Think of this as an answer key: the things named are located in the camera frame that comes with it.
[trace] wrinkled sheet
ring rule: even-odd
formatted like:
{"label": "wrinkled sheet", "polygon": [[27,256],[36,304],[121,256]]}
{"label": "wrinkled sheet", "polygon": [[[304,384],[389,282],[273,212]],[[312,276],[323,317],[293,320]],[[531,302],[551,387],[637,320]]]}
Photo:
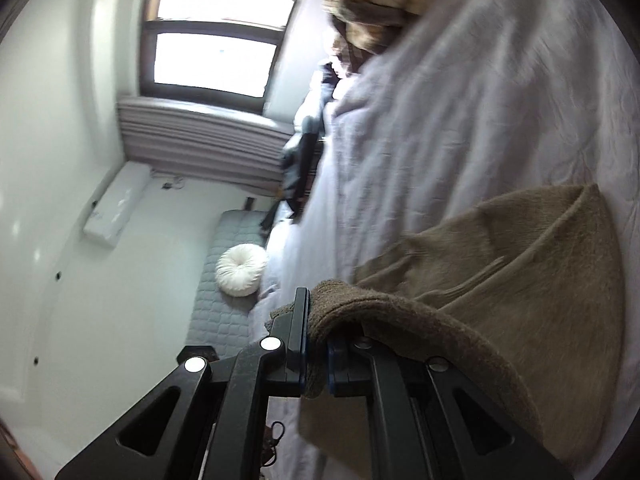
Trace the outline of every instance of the wrinkled sheet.
{"label": "wrinkled sheet", "polygon": [[[435,0],[335,107],[302,222],[291,225],[280,288],[351,280],[402,232],[421,232],[515,189],[596,182],[626,280],[625,354],[593,478],[640,406],[640,68],[598,0]],[[260,332],[253,334],[259,338]],[[274,399],[287,433],[273,480],[349,479],[295,433],[297,401]]]}

